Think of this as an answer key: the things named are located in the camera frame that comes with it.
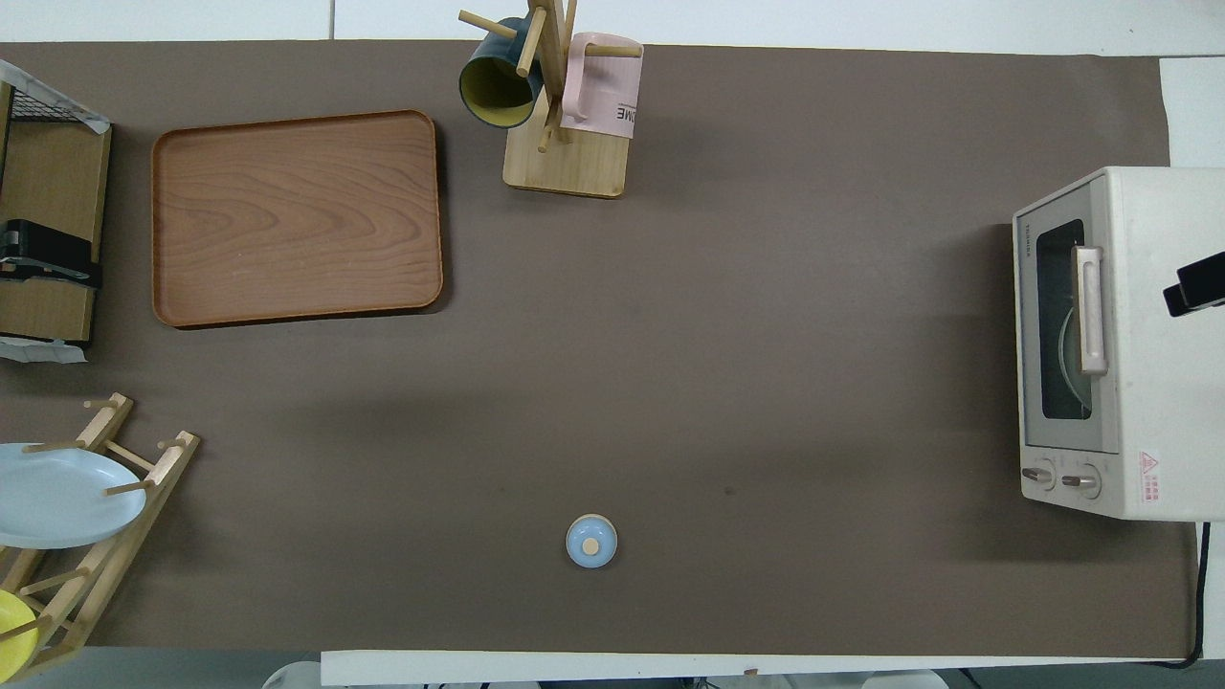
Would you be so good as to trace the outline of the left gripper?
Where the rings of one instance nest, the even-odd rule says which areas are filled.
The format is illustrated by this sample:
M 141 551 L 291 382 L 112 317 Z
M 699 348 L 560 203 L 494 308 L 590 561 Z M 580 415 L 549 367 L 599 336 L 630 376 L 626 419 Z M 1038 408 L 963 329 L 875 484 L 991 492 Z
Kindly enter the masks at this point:
M 44 253 L 53 260 L 86 260 L 69 262 L 31 264 L 34 246 L 43 235 Z M 28 219 L 9 219 L 2 223 L 1 280 L 44 278 L 45 271 L 50 280 L 67 280 L 85 288 L 103 286 L 100 264 L 89 261 L 93 257 L 93 245 L 86 238 L 34 223 Z

